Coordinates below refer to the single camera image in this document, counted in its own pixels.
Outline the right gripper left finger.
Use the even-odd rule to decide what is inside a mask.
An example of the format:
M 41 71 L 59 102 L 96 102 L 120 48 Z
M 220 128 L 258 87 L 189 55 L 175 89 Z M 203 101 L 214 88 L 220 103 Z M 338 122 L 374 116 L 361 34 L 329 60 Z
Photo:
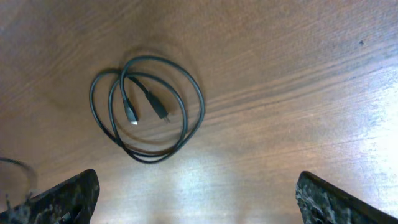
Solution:
M 1 223 L 77 223 L 89 224 L 93 216 L 100 184 L 93 169 L 28 199 L 1 213 Z

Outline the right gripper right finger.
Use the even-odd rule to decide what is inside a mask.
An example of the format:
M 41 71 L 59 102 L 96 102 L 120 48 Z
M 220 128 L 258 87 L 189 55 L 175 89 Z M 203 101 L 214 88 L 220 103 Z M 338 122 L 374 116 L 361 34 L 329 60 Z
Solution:
M 295 198 L 304 224 L 397 224 L 397 218 L 370 206 L 309 171 L 301 172 L 295 186 Z

